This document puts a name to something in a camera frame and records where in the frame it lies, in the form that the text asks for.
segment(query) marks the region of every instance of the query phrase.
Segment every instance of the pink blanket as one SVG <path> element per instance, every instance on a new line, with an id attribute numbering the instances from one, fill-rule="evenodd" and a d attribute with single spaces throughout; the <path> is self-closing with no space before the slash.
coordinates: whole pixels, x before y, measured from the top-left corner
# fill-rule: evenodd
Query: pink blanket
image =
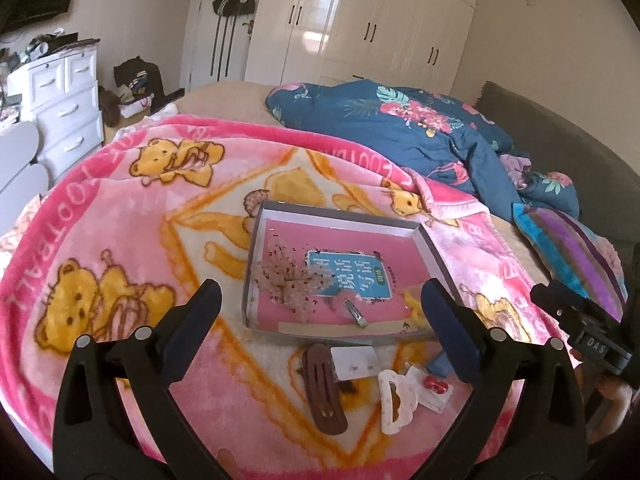
<path id="1" fill-rule="evenodd" d="M 530 304 L 532 281 L 472 197 L 351 142 L 177 116 L 75 168 L 42 205 L 0 282 L 0 387 L 33 433 L 51 443 L 66 358 L 81 333 L 127 336 L 213 278 L 223 290 L 222 314 L 172 394 L 214 455 L 228 449 L 247 479 L 412 475 L 460 411 L 468 386 L 450 378 L 456 391 L 444 413 L 418 408 L 414 421 L 389 437 L 380 429 L 375 378 L 353 381 L 342 394 L 349 429 L 319 433 L 298 374 L 303 349 L 271 345 L 242 328 L 258 195 L 422 222 L 465 303 L 487 325 L 520 340 L 559 336 Z M 439 346 L 376 350 L 385 367 L 402 370 Z M 145 450 L 157 455 L 130 389 L 123 386 L 122 395 Z M 498 449 L 516 398 L 484 458 Z"/>

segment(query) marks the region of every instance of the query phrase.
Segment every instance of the metal screw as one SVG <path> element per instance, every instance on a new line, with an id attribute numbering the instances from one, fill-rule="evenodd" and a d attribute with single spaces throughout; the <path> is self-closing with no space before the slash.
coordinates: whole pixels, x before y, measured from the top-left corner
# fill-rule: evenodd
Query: metal screw
<path id="1" fill-rule="evenodd" d="M 78 348 L 84 348 L 91 342 L 91 336 L 87 334 L 81 335 L 78 339 L 76 339 L 76 346 Z"/>
<path id="2" fill-rule="evenodd" d="M 562 350 L 564 348 L 564 343 L 561 340 L 559 340 L 557 337 L 552 337 L 551 346 L 556 350 Z"/>
<path id="3" fill-rule="evenodd" d="M 507 339 L 507 333 L 498 327 L 494 327 L 489 330 L 489 335 L 491 336 L 491 339 L 498 342 L 506 341 Z"/>
<path id="4" fill-rule="evenodd" d="M 152 330 L 151 327 L 148 326 L 141 326 L 139 329 L 136 330 L 136 339 L 138 339 L 139 341 L 144 341 L 145 339 L 149 339 L 149 337 L 151 336 Z"/>

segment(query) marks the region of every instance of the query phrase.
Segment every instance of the blanket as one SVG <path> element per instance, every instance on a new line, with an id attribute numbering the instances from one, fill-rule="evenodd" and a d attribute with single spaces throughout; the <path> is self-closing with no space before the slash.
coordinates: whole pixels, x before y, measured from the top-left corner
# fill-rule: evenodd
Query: blanket
<path id="1" fill-rule="evenodd" d="M 171 387 L 205 446 L 249 480 L 405 479 L 443 437 L 469 396 L 442 414 L 419 408 L 395 436 L 380 425 L 375 378 L 341 393 L 349 428 L 319 433 L 299 374 L 301 346 L 248 337 L 241 295 L 254 214 L 247 197 L 421 222 L 466 305 L 514 338 L 561 336 L 532 306 L 533 282 L 469 195 L 403 171 L 344 140 L 272 126 L 175 116 L 144 126 L 74 168 L 42 204 L 0 282 L 0 387 L 49 446 L 66 359 L 82 333 L 130 335 L 184 304 L 206 278 L 222 313 L 184 380 Z M 423 364 L 437 342 L 380 346 L 384 367 Z M 130 388 L 121 393 L 141 446 L 159 457 Z M 482 458 L 495 454 L 513 416 L 510 396 Z"/>
<path id="2" fill-rule="evenodd" d="M 334 87 L 290 84 L 274 89 L 267 107 L 283 125 L 353 140 L 423 176 L 477 196 L 513 223 L 511 206 L 559 209 L 577 218 L 570 179 L 527 173 L 517 189 L 498 155 L 513 141 L 497 124 L 453 97 L 370 80 Z"/>

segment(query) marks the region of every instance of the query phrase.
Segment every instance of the wardrobe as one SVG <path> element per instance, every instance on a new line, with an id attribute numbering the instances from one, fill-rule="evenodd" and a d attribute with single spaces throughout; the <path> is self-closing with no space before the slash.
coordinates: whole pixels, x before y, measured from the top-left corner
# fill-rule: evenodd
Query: wardrobe
<path id="1" fill-rule="evenodd" d="M 476 0 L 260 0 L 245 80 L 372 79 L 447 94 Z"/>

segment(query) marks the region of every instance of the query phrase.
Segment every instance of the striped pillow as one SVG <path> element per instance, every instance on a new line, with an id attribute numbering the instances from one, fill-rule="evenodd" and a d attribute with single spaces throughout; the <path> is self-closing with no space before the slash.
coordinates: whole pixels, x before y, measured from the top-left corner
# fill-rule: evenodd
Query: striped pillow
<path id="1" fill-rule="evenodd" d="M 560 211 L 513 205 L 513 218 L 554 280 L 622 318 L 626 287 L 622 264 L 606 238 Z"/>

